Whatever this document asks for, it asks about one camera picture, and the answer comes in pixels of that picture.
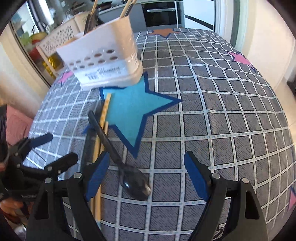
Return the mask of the black spoon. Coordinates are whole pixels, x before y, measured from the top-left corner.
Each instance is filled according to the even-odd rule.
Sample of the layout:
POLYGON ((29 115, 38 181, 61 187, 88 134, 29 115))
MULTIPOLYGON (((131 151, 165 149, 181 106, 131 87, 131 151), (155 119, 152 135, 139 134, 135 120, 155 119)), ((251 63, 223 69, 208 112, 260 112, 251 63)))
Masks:
POLYGON ((151 194, 151 188, 147 177, 133 166, 130 166, 122 161, 119 153, 105 134, 103 128, 99 125, 92 110, 88 112, 88 120, 90 125, 95 129, 100 142, 105 147, 105 150, 110 154, 112 161, 116 164, 119 170, 119 181, 122 188, 129 195, 136 199, 144 201, 151 194))

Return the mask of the beige perforated storage rack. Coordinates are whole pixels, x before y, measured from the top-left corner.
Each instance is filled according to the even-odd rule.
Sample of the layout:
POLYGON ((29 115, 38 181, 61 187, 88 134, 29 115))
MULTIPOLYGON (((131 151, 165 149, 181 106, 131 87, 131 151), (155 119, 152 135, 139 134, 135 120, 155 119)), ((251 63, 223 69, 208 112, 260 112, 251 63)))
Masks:
POLYGON ((58 26, 50 34, 36 45, 37 51, 43 58, 50 70, 55 71, 60 63, 50 60, 51 56, 56 53, 56 49, 71 40, 77 34, 83 32, 88 11, 76 14, 62 25, 58 26))

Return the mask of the black built-in oven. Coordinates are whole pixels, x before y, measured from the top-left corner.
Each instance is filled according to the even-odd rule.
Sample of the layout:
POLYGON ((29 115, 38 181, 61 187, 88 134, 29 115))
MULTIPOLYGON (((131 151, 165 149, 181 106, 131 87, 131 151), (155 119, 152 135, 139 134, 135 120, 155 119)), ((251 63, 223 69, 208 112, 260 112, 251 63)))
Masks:
POLYGON ((178 1, 159 1, 142 4, 145 24, 148 28, 156 26, 180 25, 181 10, 178 1))

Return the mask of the white plastic utensil caddy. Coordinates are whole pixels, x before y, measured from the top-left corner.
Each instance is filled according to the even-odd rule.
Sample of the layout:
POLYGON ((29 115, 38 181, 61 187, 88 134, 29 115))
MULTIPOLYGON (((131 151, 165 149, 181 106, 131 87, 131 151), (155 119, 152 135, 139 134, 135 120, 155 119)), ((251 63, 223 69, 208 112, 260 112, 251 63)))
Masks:
POLYGON ((56 49, 83 90, 128 87, 143 74, 130 18, 116 18, 56 49))

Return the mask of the grey checked tablecloth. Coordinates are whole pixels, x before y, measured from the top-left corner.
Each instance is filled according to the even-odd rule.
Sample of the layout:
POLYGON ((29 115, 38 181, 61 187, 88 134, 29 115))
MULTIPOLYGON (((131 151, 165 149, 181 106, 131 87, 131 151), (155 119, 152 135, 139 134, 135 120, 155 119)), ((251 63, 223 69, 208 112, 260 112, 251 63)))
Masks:
POLYGON ((108 137, 122 160, 148 178, 136 201, 111 164, 102 183, 101 230, 107 240, 187 240, 205 202, 184 155, 230 180, 253 186, 269 239, 295 207, 295 147, 271 85, 222 37, 208 30, 135 34, 147 75, 111 93, 108 137))

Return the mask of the patterned yellow chopstick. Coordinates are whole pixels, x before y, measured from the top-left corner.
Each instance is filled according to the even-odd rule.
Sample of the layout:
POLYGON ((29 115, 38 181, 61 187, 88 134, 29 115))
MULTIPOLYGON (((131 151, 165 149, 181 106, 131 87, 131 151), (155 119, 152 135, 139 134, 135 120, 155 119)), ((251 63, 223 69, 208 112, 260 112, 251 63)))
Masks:
MULTIPOLYGON (((106 116, 107 116, 110 99, 111 99, 111 94, 109 93, 102 106, 102 111, 100 112, 101 114, 99 119, 99 125, 103 128, 103 131, 105 134, 107 134, 108 132, 108 122, 106 121, 106 116)), ((101 144, 99 137, 96 137, 94 151, 93 151, 93 158, 92 158, 93 163, 96 161, 96 159, 99 157, 99 155, 102 153, 103 150, 104 150, 103 144, 101 144)), ((95 197, 91 199, 91 211, 95 220, 98 223, 100 223, 101 221, 101 187, 99 187, 95 197)))

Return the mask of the white refrigerator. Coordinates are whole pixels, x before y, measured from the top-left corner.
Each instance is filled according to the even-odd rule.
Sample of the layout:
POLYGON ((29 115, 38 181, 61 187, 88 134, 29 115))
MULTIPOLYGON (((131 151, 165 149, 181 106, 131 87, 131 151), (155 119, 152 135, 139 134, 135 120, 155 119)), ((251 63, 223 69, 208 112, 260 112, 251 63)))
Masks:
POLYGON ((215 1, 184 0, 183 9, 185 28, 214 30, 215 1))

